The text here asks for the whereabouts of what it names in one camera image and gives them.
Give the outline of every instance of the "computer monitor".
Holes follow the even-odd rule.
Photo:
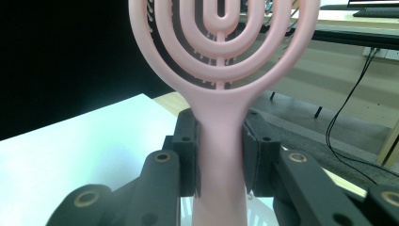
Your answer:
[[[349,8],[399,8],[398,0],[349,0]]]
[[[354,17],[399,19],[399,0],[349,0],[349,8],[364,8]]]

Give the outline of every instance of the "black mechanical part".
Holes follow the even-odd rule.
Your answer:
[[[361,210],[373,225],[399,225],[399,188],[371,186]]]
[[[51,215],[47,226],[90,226],[104,222],[104,212],[111,202],[107,186],[87,185],[75,189]]]
[[[273,161],[275,170],[270,180],[281,180],[272,184],[286,188],[286,192],[276,193],[275,200],[288,204],[290,211],[295,209],[300,217],[299,222],[287,225],[372,225],[310,155],[280,151]]]
[[[249,110],[243,124],[243,161],[247,193],[256,197],[272,197],[270,185],[273,155],[281,148],[279,137],[273,133],[262,116]]]
[[[149,154],[128,206],[124,225],[180,225],[179,156],[172,151]]]
[[[182,197],[200,196],[200,167],[197,161],[200,125],[191,108],[179,113],[171,150],[177,153],[182,167]]]

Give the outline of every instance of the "screw hole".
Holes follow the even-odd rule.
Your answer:
[[[168,162],[170,159],[170,155],[168,153],[159,153],[155,157],[155,161],[157,162]]]
[[[95,190],[88,190],[80,193],[73,201],[76,207],[87,207],[95,203],[100,198],[100,194]]]
[[[289,157],[292,161],[298,162],[298,163],[304,163],[304,162],[307,162],[307,161],[308,161],[308,158],[307,158],[305,155],[300,154],[300,153],[290,153],[290,154],[288,155],[288,157]]]
[[[338,224],[342,225],[342,226],[352,226],[352,220],[350,220],[349,217],[342,215],[342,214],[334,214],[334,220],[335,222],[337,222]]]

